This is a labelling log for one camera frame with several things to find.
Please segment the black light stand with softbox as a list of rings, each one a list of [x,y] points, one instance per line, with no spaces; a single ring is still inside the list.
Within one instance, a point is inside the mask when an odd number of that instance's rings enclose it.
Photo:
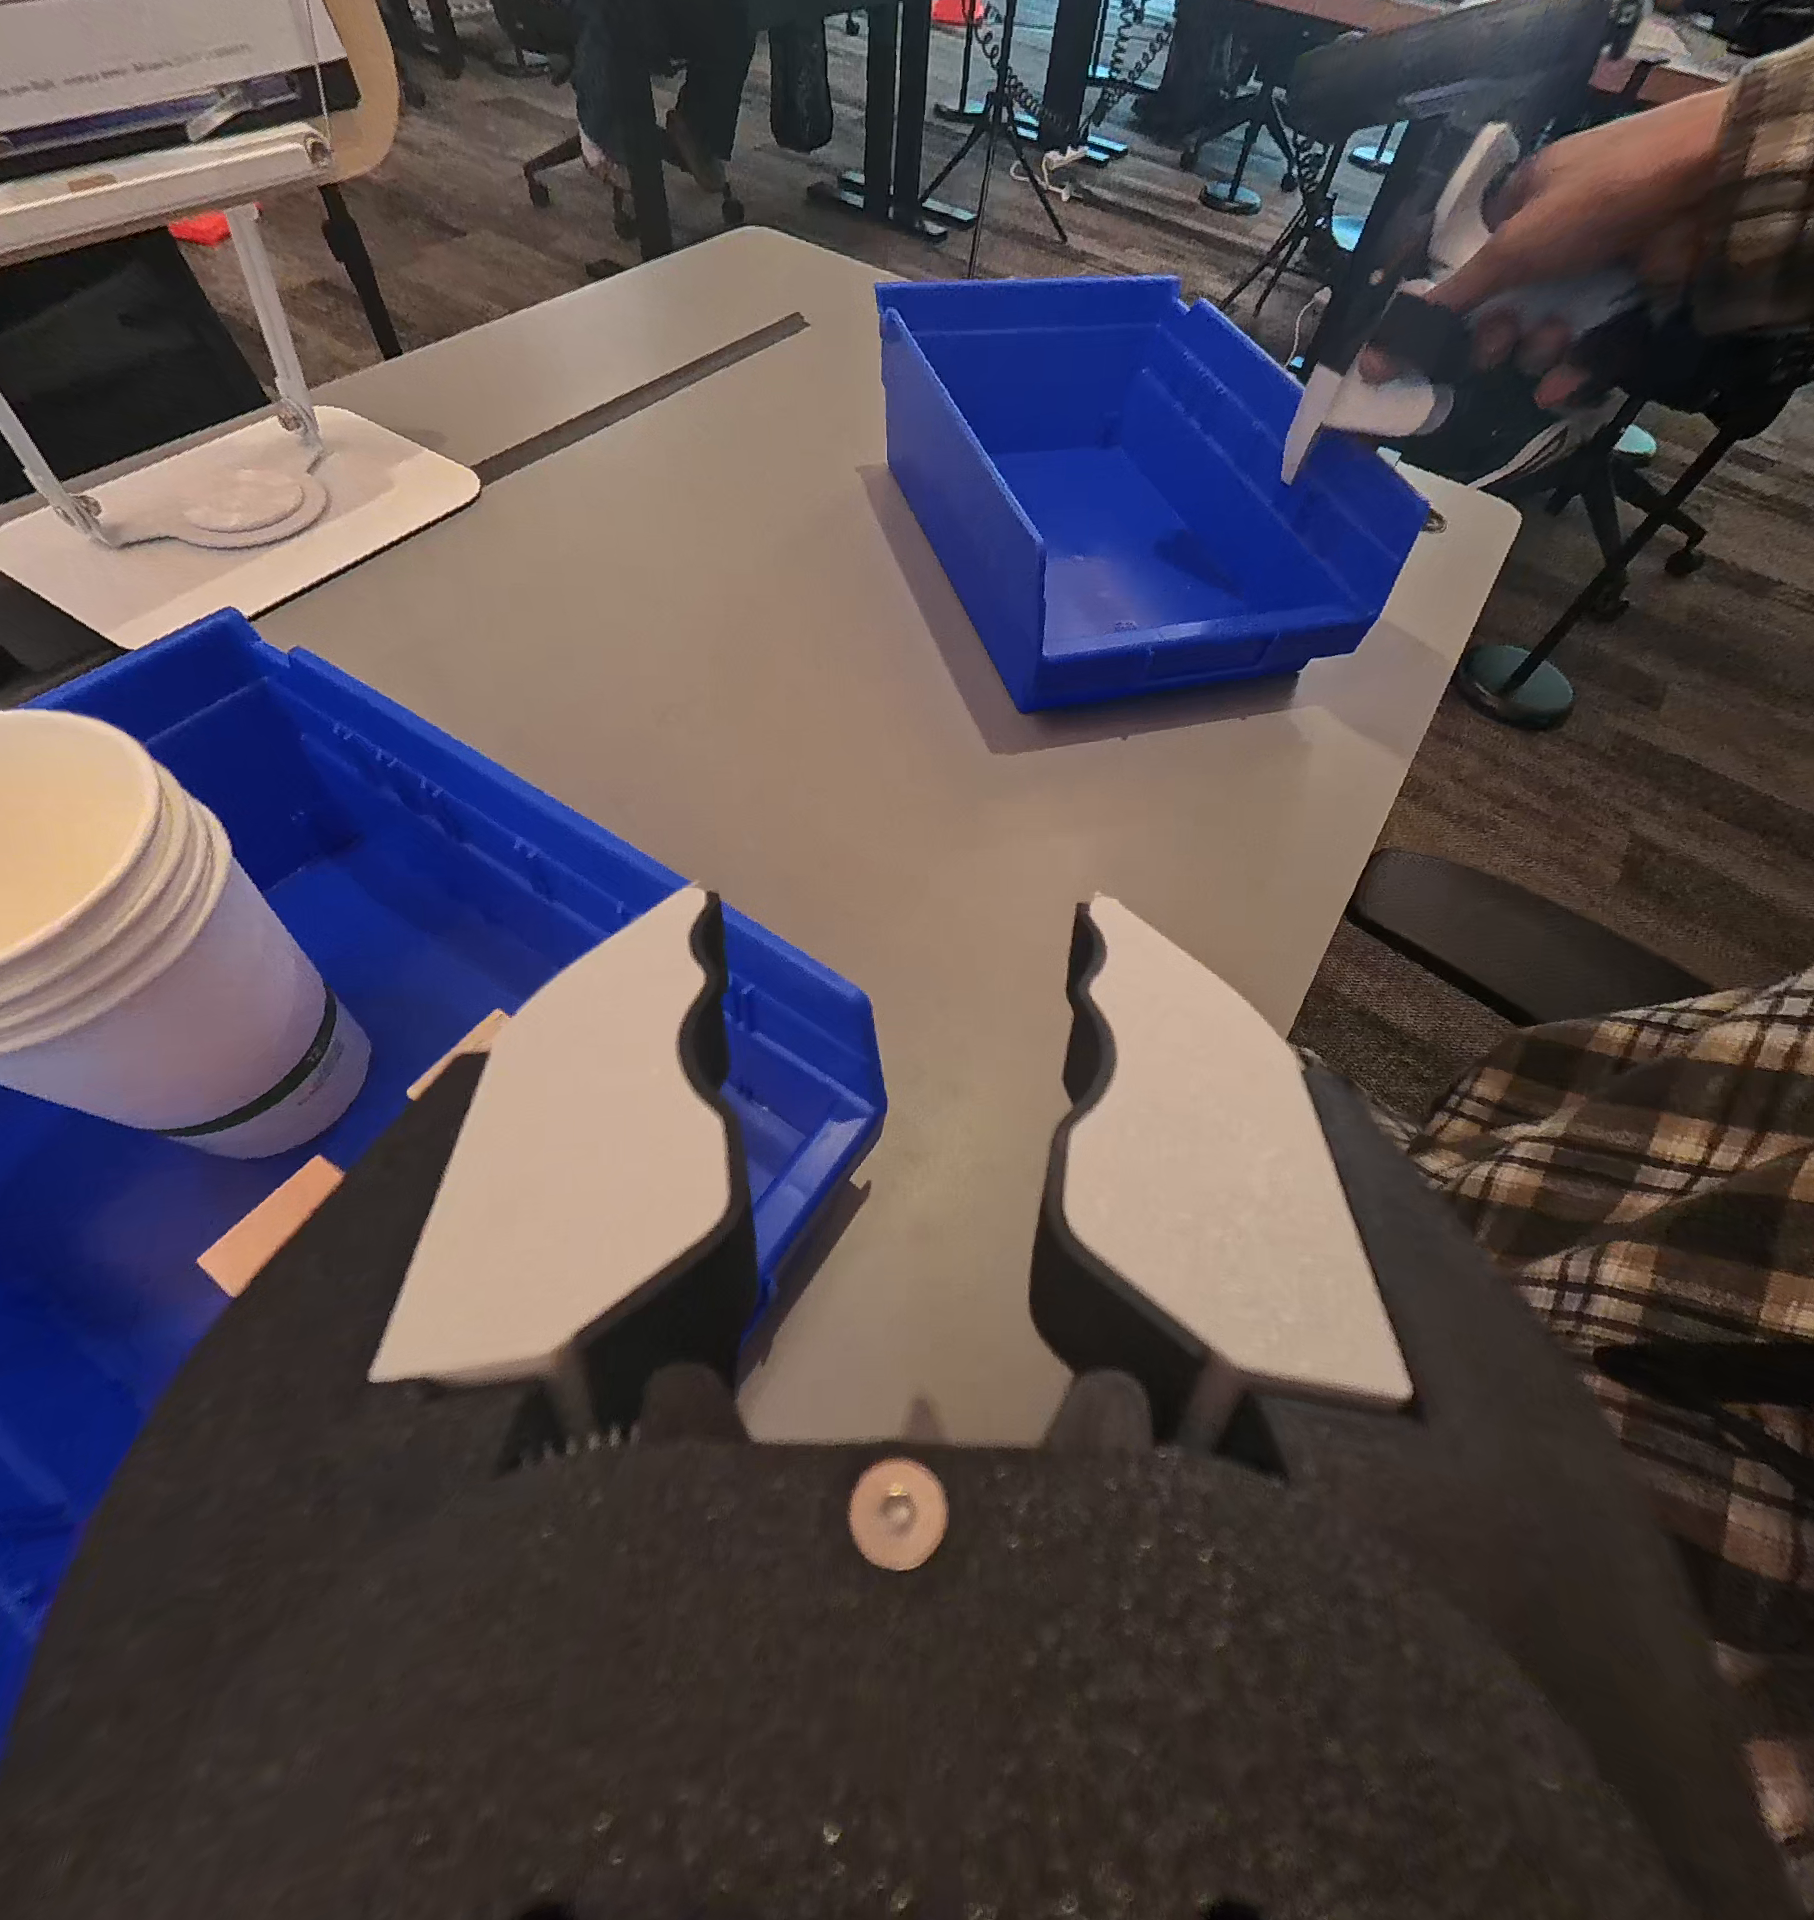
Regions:
[[[959,102],[936,115],[964,136],[924,180],[928,211],[961,218],[950,234],[966,240],[959,275],[980,272],[993,183],[1011,174],[1065,243],[1063,207],[1086,170],[1104,172],[1133,147],[1107,130],[1133,81],[1107,55],[1107,30],[1134,22],[1126,4],[1054,4],[1045,73],[1038,84],[1015,77],[1022,6],[986,4],[986,18],[964,36]]]

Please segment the white board stand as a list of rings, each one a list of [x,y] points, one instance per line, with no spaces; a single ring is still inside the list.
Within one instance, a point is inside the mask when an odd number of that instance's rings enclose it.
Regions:
[[[63,481],[0,389],[0,436],[41,502],[0,522],[0,574],[124,652],[213,611],[280,607],[480,493],[473,467],[308,389],[254,203],[325,181],[330,161],[322,127],[296,121],[0,183],[0,264],[223,211],[270,348],[268,418],[104,482]]]

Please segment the wooden desk with black legs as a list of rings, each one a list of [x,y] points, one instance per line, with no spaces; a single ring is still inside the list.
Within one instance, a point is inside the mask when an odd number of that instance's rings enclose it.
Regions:
[[[869,25],[862,165],[829,180],[813,180],[806,200],[940,247],[961,225],[961,218],[953,211],[928,211],[922,180],[935,6],[866,4],[866,12]]]
[[[654,113],[654,8],[575,4],[573,91],[587,170],[617,186],[644,261],[675,249]]]

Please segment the black office chair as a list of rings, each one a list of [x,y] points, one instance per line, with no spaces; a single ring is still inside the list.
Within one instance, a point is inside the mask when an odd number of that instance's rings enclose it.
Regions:
[[[1814,328],[1705,339],[1688,314],[1661,321],[1634,314],[1603,328],[1597,361],[1592,382],[1559,409],[1536,404],[1525,373],[1484,375],[1476,396],[1487,400],[1492,445],[1466,454],[1463,475],[1508,499],[1544,493],[1550,514],[1579,502],[1601,554],[1581,617],[1611,622],[1627,606],[1627,565],[1655,536],[1683,539],[1666,560],[1671,577],[1698,571],[1705,527],[1688,502],[1727,454],[1769,428],[1788,399],[1814,385]],[[1703,448],[1666,488],[1626,448],[1646,409],[1710,428]]]

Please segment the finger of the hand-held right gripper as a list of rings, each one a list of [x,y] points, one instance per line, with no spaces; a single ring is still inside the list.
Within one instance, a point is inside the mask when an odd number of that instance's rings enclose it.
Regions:
[[[1333,297],[1327,297],[1313,341],[1314,366],[1304,375],[1302,399],[1284,441],[1279,479],[1286,487],[1297,481],[1323,434],[1350,434],[1377,445],[1438,424],[1448,406],[1442,389],[1422,371],[1370,382],[1354,367],[1336,370],[1333,341]]]

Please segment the wooden cube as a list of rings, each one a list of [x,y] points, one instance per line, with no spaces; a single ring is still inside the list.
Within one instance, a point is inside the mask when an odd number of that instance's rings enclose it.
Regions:
[[[497,1042],[501,1029],[507,1025],[509,1013],[496,1006],[480,1021],[476,1021],[457,1042],[454,1042],[446,1052],[433,1060],[408,1087],[406,1098],[418,1100],[438,1076],[460,1060],[484,1056],[490,1047]]]
[[[227,1298],[241,1298],[341,1186],[342,1167],[314,1155],[210,1242],[197,1264]]]

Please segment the grey panel on stand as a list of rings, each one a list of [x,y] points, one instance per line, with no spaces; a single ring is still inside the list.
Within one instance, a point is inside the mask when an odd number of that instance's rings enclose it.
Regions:
[[[1542,504],[1554,518],[1579,507],[1599,554],[1592,579],[1542,638],[1527,646],[1478,641],[1464,650],[1454,668],[1454,692],[1499,724],[1550,730],[1572,717],[1576,692],[1556,662],[1559,648],[1577,626],[1611,625],[1626,615],[1627,573],[1658,539],[1678,539],[1664,561],[1669,577],[1684,580],[1705,564],[1708,530],[1691,502],[1738,443],[1738,431],[1721,411],[1708,414],[1708,443],[1678,479],[1659,484],[1650,461],[1627,447],[1646,407],[1642,396],[1619,400],[1597,415],[1579,443],[1533,455],[1496,484],[1503,496],[1522,505]]]

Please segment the blue plastic bin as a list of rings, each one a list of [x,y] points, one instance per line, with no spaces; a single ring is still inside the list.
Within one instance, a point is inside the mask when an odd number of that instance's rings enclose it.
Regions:
[[[879,281],[888,467],[1018,713],[1291,678],[1370,632],[1429,505],[1176,277]]]
[[[79,1532],[223,1309],[200,1253],[314,1155],[355,1163],[484,1016],[518,1009],[679,888],[632,844],[233,611],[27,710],[119,726],[220,817],[371,1064],[327,1132],[261,1161],[0,1089],[0,1752]]]

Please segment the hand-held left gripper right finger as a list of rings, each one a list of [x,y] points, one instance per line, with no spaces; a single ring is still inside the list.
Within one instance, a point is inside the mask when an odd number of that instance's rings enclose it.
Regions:
[[[1257,1393],[1389,1419],[1413,1368],[1306,1072],[1254,1004],[1116,897],[1074,908],[1065,1111],[1030,1317],[1149,1430],[1229,1430]]]

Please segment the stack of white paper cups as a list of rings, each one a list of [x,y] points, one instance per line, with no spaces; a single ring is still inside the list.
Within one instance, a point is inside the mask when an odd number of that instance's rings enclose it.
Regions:
[[[0,1055],[0,1089],[223,1158],[264,1158],[330,1125],[366,1079],[367,1042],[232,852],[185,954],[79,1029]]]

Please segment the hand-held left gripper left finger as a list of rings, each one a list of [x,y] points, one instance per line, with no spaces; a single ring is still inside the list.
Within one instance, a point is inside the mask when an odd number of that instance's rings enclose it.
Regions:
[[[371,1383],[640,1388],[676,1357],[733,1376],[757,1249],[725,993],[724,904],[685,886],[507,1017]]]

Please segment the person's right hand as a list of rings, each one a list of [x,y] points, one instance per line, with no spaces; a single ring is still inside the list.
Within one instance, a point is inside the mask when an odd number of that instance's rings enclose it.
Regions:
[[[1518,167],[1487,240],[1423,293],[1472,320],[1473,359],[1533,378],[1533,400],[1574,407],[1590,382],[1564,314],[1522,324],[1516,297],[1546,281],[1631,272],[1654,303],[1680,300],[1705,253],[1708,203],[1733,85],[1570,134]]]

